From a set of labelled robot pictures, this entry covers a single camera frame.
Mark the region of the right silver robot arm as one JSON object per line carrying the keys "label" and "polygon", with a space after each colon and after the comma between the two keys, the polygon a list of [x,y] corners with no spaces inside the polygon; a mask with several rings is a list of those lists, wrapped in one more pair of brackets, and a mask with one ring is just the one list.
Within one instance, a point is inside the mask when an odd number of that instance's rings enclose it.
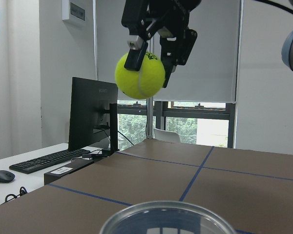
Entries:
{"label": "right silver robot arm", "polygon": [[[293,15],[293,9],[271,0],[255,0],[272,5]],[[128,28],[130,48],[125,69],[139,71],[146,54],[148,40],[160,34],[161,61],[165,69],[163,88],[177,65],[185,65],[197,39],[196,31],[189,29],[190,12],[201,0],[126,0],[121,24]],[[283,63],[293,71],[293,31],[283,43]]]}

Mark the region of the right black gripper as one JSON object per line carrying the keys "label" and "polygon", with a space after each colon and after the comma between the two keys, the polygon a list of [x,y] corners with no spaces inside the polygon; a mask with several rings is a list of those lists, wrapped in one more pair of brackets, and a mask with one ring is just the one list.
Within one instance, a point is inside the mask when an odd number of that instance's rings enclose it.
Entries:
{"label": "right black gripper", "polygon": [[148,47],[143,39],[157,32],[161,35],[161,61],[165,69],[166,88],[171,73],[178,65],[185,65],[197,39],[197,32],[188,28],[189,14],[199,0],[127,0],[122,15],[122,26],[129,29],[129,53],[124,67],[139,71]]}

